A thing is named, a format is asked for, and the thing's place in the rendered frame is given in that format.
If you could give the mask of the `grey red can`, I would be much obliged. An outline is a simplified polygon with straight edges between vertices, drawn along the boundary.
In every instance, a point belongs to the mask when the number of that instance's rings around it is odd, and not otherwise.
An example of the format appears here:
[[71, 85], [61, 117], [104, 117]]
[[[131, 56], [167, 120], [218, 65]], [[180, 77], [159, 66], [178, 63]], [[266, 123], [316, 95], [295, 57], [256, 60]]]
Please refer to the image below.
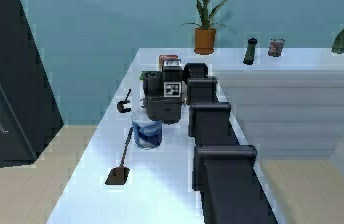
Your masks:
[[269, 44], [268, 55], [271, 57], [280, 57], [284, 43], [284, 39], [272, 39]]

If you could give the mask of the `red brown box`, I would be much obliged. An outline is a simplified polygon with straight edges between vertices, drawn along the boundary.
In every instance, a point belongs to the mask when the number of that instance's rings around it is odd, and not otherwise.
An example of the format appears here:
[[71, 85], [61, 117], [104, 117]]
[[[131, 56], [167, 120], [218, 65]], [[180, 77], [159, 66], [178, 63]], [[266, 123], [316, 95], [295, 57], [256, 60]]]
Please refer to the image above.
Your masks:
[[160, 55], [159, 68], [161, 71], [166, 69], [179, 69], [181, 67], [181, 59], [177, 55]]

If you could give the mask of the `dark green pepper mill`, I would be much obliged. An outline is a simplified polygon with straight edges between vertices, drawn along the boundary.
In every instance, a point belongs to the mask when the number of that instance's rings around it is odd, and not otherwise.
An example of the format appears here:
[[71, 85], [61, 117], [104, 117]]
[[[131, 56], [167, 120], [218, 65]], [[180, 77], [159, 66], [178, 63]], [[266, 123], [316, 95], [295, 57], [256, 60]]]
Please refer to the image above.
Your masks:
[[255, 50], [258, 40], [255, 38], [250, 38], [248, 40], [248, 46], [244, 55], [243, 63], [246, 65], [252, 65], [255, 58]]

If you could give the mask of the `green plant in orange pot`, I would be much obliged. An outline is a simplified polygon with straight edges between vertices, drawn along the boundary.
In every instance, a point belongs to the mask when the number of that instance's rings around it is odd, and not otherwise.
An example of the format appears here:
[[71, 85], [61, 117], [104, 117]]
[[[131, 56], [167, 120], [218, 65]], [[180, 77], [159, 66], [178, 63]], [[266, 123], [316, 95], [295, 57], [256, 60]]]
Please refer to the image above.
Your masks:
[[209, 9], [211, 0], [196, 0], [196, 10], [199, 15], [198, 22], [186, 22], [186, 25], [194, 25], [194, 52], [199, 55], [210, 55], [215, 49], [216, 25], [221, 23], [215, 22], [214, 17], [221, 7], [228, 0], [221, 0], [215, 7]]

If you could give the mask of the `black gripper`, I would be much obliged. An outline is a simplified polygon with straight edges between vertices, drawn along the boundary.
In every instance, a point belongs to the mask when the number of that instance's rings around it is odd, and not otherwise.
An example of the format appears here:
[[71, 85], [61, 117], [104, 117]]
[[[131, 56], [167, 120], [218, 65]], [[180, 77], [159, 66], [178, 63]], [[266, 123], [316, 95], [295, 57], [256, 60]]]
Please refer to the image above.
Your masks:
[[[143, 80], [143, 105], [150, 120], [161, 121], [164, 124], [178, 123], [181, 119], [181, 85], [180, 81], [165, 81], [162, 71], [149, 71]], [[124, 100], [117, 103], [119, 113], [128, 113], [132, 110], [127, 107], [130, 103], [128, 90]], [[125, 166], [128, 146], [133, 134], [133, 128], [129, 129], [120, 165], [110, 170], [106, 185], [124, 185], [127, 182], [130, 169]]]

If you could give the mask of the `green glass bottle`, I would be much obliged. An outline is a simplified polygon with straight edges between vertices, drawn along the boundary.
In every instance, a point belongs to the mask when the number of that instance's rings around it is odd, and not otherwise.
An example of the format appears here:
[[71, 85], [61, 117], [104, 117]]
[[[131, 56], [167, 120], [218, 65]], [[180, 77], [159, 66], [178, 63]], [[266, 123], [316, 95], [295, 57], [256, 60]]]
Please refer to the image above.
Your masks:
[[344, 28], [335, 37], [332, 48], [331, 48], [331, 52], [335, 54], [344, 53]]

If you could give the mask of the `black fridge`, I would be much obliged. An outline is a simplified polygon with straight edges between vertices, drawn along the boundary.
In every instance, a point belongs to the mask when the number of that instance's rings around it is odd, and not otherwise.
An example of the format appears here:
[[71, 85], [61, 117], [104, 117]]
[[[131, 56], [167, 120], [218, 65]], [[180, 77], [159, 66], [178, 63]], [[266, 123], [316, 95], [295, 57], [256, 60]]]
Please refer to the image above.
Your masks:
[[0, 0], [0, 168], [34, 163], [63, 127], [20, 0]]

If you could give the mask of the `blue and white can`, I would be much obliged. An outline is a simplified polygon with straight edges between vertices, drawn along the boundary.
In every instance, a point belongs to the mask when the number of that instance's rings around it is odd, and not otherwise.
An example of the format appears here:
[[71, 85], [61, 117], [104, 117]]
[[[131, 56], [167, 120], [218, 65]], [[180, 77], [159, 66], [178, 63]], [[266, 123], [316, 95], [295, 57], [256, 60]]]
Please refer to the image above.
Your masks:
[[153, 149], [162, 142], [162, 122], [150, 120], [145, 110], [137, 110], [132, 116], [135, 144], [139, 148]]

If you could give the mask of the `white kitchen counter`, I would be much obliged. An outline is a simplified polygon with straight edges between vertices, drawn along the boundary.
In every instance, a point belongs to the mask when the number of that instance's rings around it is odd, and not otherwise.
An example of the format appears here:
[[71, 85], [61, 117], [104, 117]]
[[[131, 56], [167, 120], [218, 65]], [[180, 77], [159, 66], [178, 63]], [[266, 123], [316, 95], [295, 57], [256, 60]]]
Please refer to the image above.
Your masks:
[[[218, 96], [232, 105], [231, 122], [242, 144], [263, 158], [325, 158], [344, 133], [344, 55], [324, 48], [266, 49], [253, 65], [241, 48], [209, 56], [176, 48], [183, 62], [203, 62], [217, 76]], [[186, 118], [163, 128], [155, 150], [130, 145], [124, 186], [108, 186], [119, 162], [131, 116], [110, 104], [47, 224], [204, 224], [200, 196], [191, 188], [194, 141]]]

